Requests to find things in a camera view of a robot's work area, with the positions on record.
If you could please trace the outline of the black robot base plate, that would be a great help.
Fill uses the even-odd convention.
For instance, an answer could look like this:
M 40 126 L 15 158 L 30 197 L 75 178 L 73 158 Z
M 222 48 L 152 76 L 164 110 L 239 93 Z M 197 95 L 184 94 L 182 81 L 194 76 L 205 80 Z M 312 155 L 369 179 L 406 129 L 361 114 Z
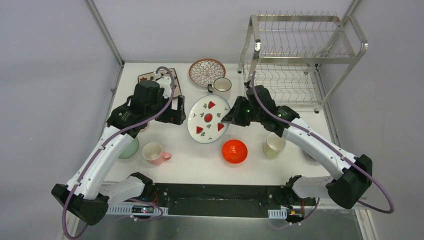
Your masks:
M 138 200 L 155 201 L 169 215 L 267 218 L 269 210 L 299 209 L 316 203 L 298 198 L 279 185 L 152 183 Z

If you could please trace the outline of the brown petal pattern plate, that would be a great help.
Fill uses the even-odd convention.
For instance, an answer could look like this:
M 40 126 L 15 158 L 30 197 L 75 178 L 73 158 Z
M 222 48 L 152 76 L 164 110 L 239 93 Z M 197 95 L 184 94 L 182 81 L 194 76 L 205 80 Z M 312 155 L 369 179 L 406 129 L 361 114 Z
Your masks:
M 215 80 L 224 78 L 226 68 L 220 61 L 213 58 L 199 59 L 190 66 L 188 76 L 196 85 L 207 87 Z

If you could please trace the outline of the brown dish under right arm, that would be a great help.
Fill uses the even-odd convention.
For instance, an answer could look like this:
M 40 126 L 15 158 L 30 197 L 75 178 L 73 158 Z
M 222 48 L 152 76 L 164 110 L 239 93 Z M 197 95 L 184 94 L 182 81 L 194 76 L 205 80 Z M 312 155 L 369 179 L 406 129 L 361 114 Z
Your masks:
M 314 163 L 316 163 L 317 161 L 316 161 L 316 159 L 315 158 L 313 158 L 309 153 L 307 153 L 306 151 L 303 151 L 302 152 L 303 153 L 303 155 L 305 156 L 305 158 L 308 160 L 308 161 L 312 161 L 312 162 L 314 162 Z

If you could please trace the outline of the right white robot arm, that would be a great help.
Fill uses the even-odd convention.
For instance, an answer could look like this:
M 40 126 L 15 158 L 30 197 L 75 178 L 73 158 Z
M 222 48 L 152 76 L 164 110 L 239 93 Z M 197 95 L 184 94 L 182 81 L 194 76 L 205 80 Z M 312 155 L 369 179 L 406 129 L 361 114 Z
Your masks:
M 292 108 L 277 106 L 267 88 L 257 85 L 238 96 L 223 118 L 224 123 L 246 127 L 260 123 L 267 131 L 295 144 L 328 172 L 324 177 L 292 176 L 283 185 L 282 204 L 298 204 L 306 198 L 332 199 L 338 206 L 351 209 L 372 182 L 362 172 L 372 174 L 372 160 L 362 154 L 356 157 L 323 139 Z

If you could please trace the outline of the square floral plate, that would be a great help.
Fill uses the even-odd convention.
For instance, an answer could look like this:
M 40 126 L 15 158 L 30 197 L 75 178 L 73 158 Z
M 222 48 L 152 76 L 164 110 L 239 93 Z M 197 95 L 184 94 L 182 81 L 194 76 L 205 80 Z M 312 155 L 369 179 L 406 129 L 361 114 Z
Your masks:
M 169 70 L 170 70 L 171 74 L 169 74 L 165 69 L 161 69 L 158 72 L 161 77 L 157 77 L 155 71 L 148 72 L 148 73 L 145 73 L 145 74 L 141 74 L 137 77 L 138 82 L 142 82 L 142 81 L 157 82 L 160 85 L 161 88 L 164 88 L 163 96 L 165 98 L 169 98 L 171 93 L 172 93 L 172 89 L 171 89 L 171 75 L 172 75 L 174 77 L 174 95 L 173 95 L 173 98 L 175 99 L 178 96 L 182 95 L 182 91 L 181 91 L 179 79 L 178 79 L 175 68 L 170 68 Z

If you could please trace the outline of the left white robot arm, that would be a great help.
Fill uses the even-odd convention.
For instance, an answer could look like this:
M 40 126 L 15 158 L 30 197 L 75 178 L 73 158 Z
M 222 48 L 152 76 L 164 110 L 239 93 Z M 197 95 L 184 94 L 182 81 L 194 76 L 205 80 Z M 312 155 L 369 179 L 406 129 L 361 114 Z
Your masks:
M 96 148 L 77 173 L 66 184 L 53 187 L 51 193 L 65 212 L 94 226 L 115 204 L 131 198 L 144 203 L 152 198 L 153 181 L 139 172 L 113 185 L 102 184 L 119 155 L 150 121 L 174 125 L 184 122 L 185 99 L 178 96 L 177 109 L 172 109 L 174 92 L 175 84 L 170 77 L 143 80 L 135 85 L 133 95 L 111 112 Z

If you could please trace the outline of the watermelon pattern round plate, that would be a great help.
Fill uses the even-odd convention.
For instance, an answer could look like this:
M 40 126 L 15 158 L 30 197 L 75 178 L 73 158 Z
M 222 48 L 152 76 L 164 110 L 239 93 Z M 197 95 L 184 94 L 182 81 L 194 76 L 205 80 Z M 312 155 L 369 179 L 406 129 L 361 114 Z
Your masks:
M 222 122 L 229 113 L 230 105 L 218 95 L 200 98 L 191 108 L 187 117 L 187 130 L 191 138 L 200 144 L 210 144 L 221 138 L 229 124 Z

